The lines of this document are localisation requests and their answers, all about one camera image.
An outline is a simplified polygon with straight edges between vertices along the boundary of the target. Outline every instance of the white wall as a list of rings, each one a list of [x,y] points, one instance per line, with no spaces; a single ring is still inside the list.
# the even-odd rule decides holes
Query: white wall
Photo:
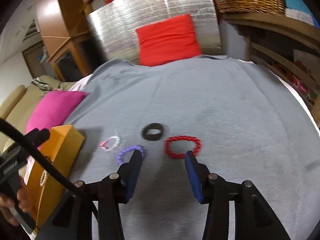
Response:
[[[104,0],[93,0],[93,2],[91,3],[92,9],[98,10],[100,7],[104,6],[105,2]]]
[[[223,54],[249,60],[249,39],[238,34],[236,27],[222,20],[219,24]]]
[[[32,76],[21,52],[0,65],[0,104],[19,85],[28,86]]]
[[[40,34],[23,41],[33,19],[33,0],[23,0],[0,35],[0,65],[16,53],[41,41]]]

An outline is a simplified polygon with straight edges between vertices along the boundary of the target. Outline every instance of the human hand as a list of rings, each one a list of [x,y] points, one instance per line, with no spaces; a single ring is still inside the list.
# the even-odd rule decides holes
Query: human hand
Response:
[[[17,192],[17,199],[19,201],[19,208],[25,212],[29,213],[32,209],[31,197],[28,192],[28,188],[26,184],[24,184],[23,178],[20,177],[20,185]],[[14,201],[8,198],[5,194],[0,193],[0,210],[4,216],[4,218],[13,226],[17,227],[20,223],[14,218],[8,208],[14,207]]]

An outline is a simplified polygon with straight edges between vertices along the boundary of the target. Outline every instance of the blue gripper pad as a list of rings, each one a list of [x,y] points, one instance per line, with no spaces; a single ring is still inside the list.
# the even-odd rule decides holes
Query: blue gripper pad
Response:
[[[198,200],[198,202],[201,203],[204,197],[202,195],[202,187],[196,171],[196,169],[199,168],[196,167],[196,165],[199,164],[196,160],[196,157],[193,155],[192,151],[187,151],[186,156],[184,158],[184,163],[192,187],[193,195]]]
[[[127,194],[125,196],[127,202],[129,202],[129,200],[133,197],[133,193],[137,185],[140,168],[142,165],[142,154],[139,150],[135,150],[133,152],[133,155],[129,161],[129,164],[132,164],[132,166],[131,166],[131,174],[127,181]]]

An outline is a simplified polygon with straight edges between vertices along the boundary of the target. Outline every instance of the blue object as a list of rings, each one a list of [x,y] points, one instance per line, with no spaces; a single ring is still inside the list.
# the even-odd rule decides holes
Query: blue object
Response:
[[[140,145],[133,145],[133,146],[130,146],[124,150],[122,150],[121,152],[118,153],[118,156],[117,156],[117,162],[119,165],[121,164],[124,164],[124,161],[122,160],[122,155],[128,153],[128,152],[131,152],[131,151],[134,151],[134,150],[139,150],[141,153],[142,153],[142,158],[144,158],[144,149],[142,146]]]
[[[311,11],[302,0],[285,0],[285,6],[287,8],[296,9],[298,11],[312,15]]]
[[[139,172],[141,169],[141,164],[142,164],[142,153],[138,155],[137,160],[133,166],[131,176],[129,177],[129,180],[128,180],[127,195],[126,195],[127,202],[129,202],[129,200],[133,197],[133,193],[136,188]]]
[[[201,183],[200,183],[200,180],[197,176],[196,170],[195,170],[194,166],[192,165],[192,162],[191,162],[188,154],[186,154],[184,162],[186,165],[186,169],[187,169],[189,181],[190,181],[190,184],[192,187],[193,195],[198,200],[198,202],[201,203],[203,201]]]
[[[44,54],[41,54],[40,56],[38,56],[38,61],[40,61],[43,58]]]

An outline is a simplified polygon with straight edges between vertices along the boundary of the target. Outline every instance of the black cable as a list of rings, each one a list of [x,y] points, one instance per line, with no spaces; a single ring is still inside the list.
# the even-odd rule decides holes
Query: black cable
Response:
[[[16,143],[18,143],[21,147],[25,148],[28,153],[63,187],[74,192],[83,200],[87,201],[92,207],[92,212],[98,221],[98,210],[92,200],[89,198],[87,194],[82,192],[79,188],[77,188],[74,184],[72,184],[67,178],[65,178],[47,159],[39,152],[39,150],[29,142],[29,140],[20,133],[17,129],[15,129],[12,125],[7,123],[5,120],[0,118],[0,132],[4,133],[6,136],[10,137]]]

